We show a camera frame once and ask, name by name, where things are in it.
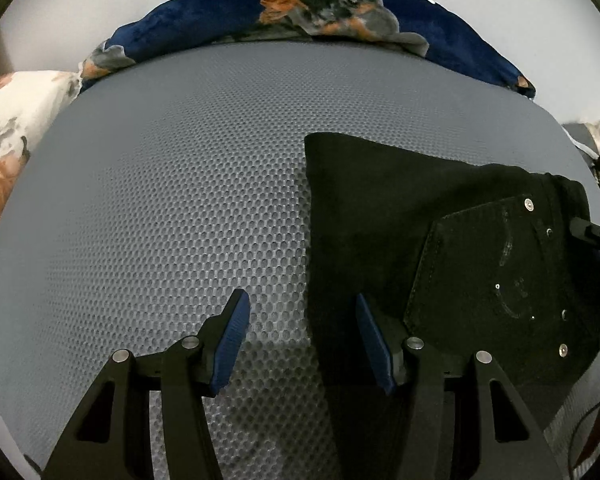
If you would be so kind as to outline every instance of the blue floral blanket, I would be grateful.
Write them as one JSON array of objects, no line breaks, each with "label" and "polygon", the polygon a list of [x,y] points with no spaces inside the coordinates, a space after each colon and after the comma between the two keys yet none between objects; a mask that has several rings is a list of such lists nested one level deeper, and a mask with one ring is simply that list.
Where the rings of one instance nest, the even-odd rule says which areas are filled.
[{"label": "blue floral blanket", "polygon": [[170,0],[118,28],[89,55],[82,90],[133,64],[209,43],[342,39],[409,52],[536,95],[522,72],[466,22],[429,0]]}]

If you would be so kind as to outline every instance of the silver screw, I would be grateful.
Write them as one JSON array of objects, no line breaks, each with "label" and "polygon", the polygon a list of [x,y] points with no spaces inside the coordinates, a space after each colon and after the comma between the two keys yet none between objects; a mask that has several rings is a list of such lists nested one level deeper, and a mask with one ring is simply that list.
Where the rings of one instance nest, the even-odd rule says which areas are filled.
[{"label": "silver screw", "polygon": [[422,350],[424,348],[424,341],[419,337],[410,337],[407,339],[407,346],[414,350]]},{"label": "silver screw", "polygon": [[493,359],[491,357],[491,354],[489,352],[487,352],[486,350],[480,350],[480,351],[476,352],[475,358],[478,359],[478,361],[480,361],[481,363],[486,364],[486,365],[488,365],[491,362],[491,359]]},{"label": "silver screw", "polygon": [[181,343],[183,348],[186,348],[187,350],[191,350],[192,348],[195,348],[199,344],[200,344],[200,339],[198,339],[194,335],[187,336],[186,338],[184,338],[182,340],[182,343]]},{"label": "silver screw", "polygon": [[113,352],[111,358],[117,363],[123,363],[129,359],[129,350],[120,349]]}]

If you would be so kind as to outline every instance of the white floral pillow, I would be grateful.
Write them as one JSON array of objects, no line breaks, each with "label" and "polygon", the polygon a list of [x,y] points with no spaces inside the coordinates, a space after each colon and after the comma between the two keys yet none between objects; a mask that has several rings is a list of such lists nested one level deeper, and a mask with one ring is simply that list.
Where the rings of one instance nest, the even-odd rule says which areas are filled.
[{"label": "white floral pillow", "polygon": [[22,168],[56,115],[80,91],[77,73],[45,70],[0,77],[0,215]]}]

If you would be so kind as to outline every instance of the gray textured surface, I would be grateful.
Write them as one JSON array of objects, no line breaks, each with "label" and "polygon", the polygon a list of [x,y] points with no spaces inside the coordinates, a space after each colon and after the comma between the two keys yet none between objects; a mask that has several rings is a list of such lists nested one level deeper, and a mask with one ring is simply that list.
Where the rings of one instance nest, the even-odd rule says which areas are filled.
[{"label": "gray textured surface", "polygon": [[[62,113],[0,222],[0,412],[44,465],[107,357],[167,348],[235,286],[252,314],[232,382],[205,402],[227,479],[338,476],[304,316],[310,196],[302,138],[355,134],[581,181],[527,99],[353,44],[245,43],[155,59]],[[156,478],[166,478],[152,397]]]}]

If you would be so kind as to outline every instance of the honeycomb textured fabric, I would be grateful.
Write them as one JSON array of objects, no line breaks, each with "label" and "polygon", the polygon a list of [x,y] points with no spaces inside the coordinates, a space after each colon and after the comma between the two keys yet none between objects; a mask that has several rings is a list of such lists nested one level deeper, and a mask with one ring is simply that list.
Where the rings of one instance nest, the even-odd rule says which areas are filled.
[{"label": "honeycomb textured fabric", "polygon": [[[547,112],[427,61],[271,42],[139,64],[60,114],[0,222],[0,413],[23,452],[45,465],[114,350],[167,348],[239,286],[246,340],[229,385],[204,401],[224,477],[339,478],[304,313],[302,139],[320,131],[563,174],[600,223],[596,183]],[[161,480],[157,394],[150,411]]]}]

